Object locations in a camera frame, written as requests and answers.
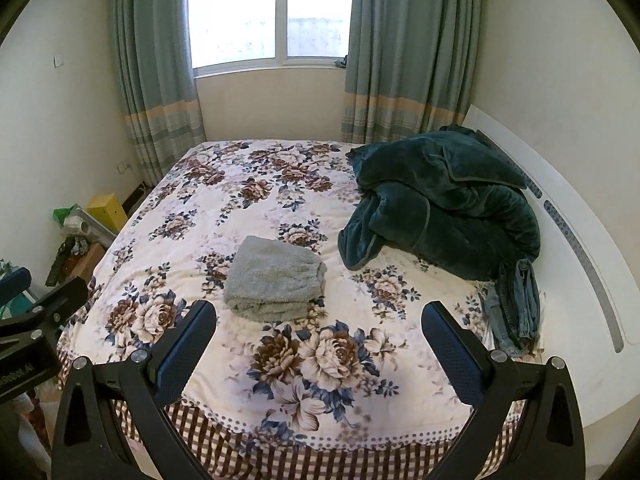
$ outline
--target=window sill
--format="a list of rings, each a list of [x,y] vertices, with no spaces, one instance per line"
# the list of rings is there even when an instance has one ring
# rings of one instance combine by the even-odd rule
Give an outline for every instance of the window sill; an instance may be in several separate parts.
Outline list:
[[[344,70],[343,67],[335,65],[335,61],[338,60],[342,60],[342,58],[293,58],[287,59],[284,62],[277,62],[275,59],[252,59],[194,68],[193,76],[196,79],[200,79],[212,75],[252,72],[254,70],[276,70],[281,68],[329,68],[332,70]]]

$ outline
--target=yellow box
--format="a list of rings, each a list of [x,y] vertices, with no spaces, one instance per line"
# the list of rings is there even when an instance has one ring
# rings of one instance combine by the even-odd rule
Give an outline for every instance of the yellow box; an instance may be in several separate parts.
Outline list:
[[[94,196],[86,210],[98,222],[115,233],[119,233],[127,223],[127,215],[116,200],[115,193]]]

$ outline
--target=wall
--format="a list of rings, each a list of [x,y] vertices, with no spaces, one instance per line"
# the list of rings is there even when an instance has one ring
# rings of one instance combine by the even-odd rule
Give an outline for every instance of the wall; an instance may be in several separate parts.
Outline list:
[[[209,140],[340,140],[344,70],[277,68],[196,79]]]
[[[0,46],[0,257],[44,284],[63,237],[57,207],[126,198],[134,164],[111,64],[109,0],[31,0]],[[64,56],[53,67],[52,56]]]
[[[605,0],[483,0],[472,102],[580,193],[640,283],[640,53]],[[640,416],[634,399],[585,429],[610,463]]]

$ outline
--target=screw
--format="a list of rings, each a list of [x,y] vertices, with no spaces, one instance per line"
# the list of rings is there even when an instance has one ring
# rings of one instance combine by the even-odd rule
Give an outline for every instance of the screw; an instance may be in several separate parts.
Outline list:
[[[135,363],[141,363],[146,359],[147,355],[148,353],[146,352],[146,350],[143,350],[143,349],[134,350],[133,354],[131,354],[131,360]]]
[[[562,370],[564,368],[564,361],[559,357],[551,358],[551,365],[553,368],[557,368],[558,370]]]
[[[74,368],[76,370],[81,370],[86,366],[87,363],[88,363],[87,358],[84,356],[81,356],[74,361]]]
[[[491,350],[491,359],[497,363],[503,363],[508,359],[508,355],[503,350]]]

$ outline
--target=window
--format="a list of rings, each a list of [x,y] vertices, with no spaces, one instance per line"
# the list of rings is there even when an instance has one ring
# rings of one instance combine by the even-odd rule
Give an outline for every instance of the window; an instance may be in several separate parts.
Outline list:
[[[196,75],[326,66],[347,54],[351,0],[189,0]]]

